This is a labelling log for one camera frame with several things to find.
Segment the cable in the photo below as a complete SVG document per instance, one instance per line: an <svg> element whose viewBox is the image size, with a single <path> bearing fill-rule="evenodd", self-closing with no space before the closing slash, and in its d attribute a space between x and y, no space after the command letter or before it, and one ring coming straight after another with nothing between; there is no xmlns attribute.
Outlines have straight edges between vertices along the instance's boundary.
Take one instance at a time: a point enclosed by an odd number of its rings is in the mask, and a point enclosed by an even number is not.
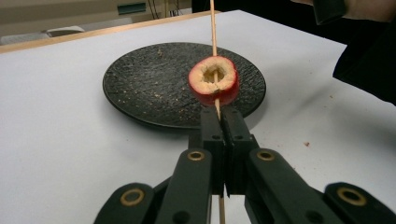
<svg viewBox="0 0 396 224"><path fill-rule="evenodd" d="M152 5L154 5L154 11L155 11L155 15L157 16L157 19L159 19L160 17L158 17L158 12L157 12L157 8L155 7L155 2L154 0L152 0Z"/></svg>
<svg viewBox="0 0 396 224"><path fill-rule="evenodd" d="M150 1L149 1L149 0L148 0L148 5L149 5L149 10L151 11L151 16L152 16L152 19L154 19L154 20L155 20L154 13L152 12L151 3L150 3Z"/></svg>

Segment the wooden skewer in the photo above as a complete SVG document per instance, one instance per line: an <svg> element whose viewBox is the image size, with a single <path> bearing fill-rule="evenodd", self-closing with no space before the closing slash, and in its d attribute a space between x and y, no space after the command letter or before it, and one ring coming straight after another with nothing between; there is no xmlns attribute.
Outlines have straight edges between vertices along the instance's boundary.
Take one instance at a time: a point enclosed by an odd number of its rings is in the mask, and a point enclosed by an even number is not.
<svg viewBox="0 0 396 224"><path fill-rule="evenodd" d="M213 51L213 56L218 56L214 0L210 0L210 15L211 15L211 20L212 20L212 51ZM213 74L213 77L215 79L215 84L217 84L219 82L219 75L218 75L217 71L215 71L215 73ZM215 107L216 107L216 110L218 111L218 117L220 119L220 99L219 98L215 100Z"/></svg>
<svg viewBox="0 0 396 224"><path fill-rule="evenodd" d="M217 47L217 40L216 40L216 22L215 22L215 3L214 0L210 0L210 15L212 20L212 50L213 56L218 56L218 47ZM215 71L213 74L215 84L219 82L219 75L218 72ZM220 119L220 99L217 98L215 100L215 107L218 111L218 117ZM224 198L219 195L219 223L225 224L225 209L224 209Z"/></svg>

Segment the person's hand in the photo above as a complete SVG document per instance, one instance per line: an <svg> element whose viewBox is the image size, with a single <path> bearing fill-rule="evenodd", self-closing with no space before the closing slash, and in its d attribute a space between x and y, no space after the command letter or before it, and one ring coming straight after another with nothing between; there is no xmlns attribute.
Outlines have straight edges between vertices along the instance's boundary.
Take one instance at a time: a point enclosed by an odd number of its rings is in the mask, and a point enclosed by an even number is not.
<svg viewBox="0 0 396 224"><path fill-rule="evenodd" d="M313 5L313 0L291 0ZM353 20L392 21L396 15L396 0L345 0L345 18Z"/></svg>

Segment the round plate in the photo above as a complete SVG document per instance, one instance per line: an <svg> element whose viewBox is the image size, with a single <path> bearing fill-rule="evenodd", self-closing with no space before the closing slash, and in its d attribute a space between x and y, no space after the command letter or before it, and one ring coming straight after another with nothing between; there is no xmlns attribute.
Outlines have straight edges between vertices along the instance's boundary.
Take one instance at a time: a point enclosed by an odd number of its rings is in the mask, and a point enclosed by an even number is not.
<svg viewBox="0 0 396 224"><path fill-rule="evenodd" d="M103 88L108 101L122 113L156 126L199 129L202 105L189 89L188 74L212 46L164 43L136 49L118 58L107 69ZM218 55L232 60L238 70L240 91L232 103L244 117L265 95L262 73L247 59L227 49Z"/></svg>

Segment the brass screw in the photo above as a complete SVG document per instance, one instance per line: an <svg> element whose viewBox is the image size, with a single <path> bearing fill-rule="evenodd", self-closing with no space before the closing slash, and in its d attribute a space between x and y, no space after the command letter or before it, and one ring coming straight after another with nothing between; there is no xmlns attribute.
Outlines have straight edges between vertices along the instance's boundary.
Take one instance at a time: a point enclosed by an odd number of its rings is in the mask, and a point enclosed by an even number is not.
<svg viewBox="0 0 396 224"><path fill-rule="evenodd" d="M337 190L338 197L347 203L364 206L367 204L366 198L355 189L341 187Z"/></svg>
<svg viewBox="0 0 396 224"><path fill-rule="evenodd" d="M269 151L259 151L257 157L262 161L273 161L275 156Z"/></svg>
<svg viewBox="0 0 396 224"><path fill-rule="evenodd" d="M191 161L201 161L205 158L205 154L200 151L193 151L187 155L187 158Z"/></svg>
<svg viewBox="0 0 396 224"><path fill-rule="evenodd" d="M145 197L145 192L141 189L130 189L125 191L121 198L120 202L124 206L135 206L143 201Z"/></svg>

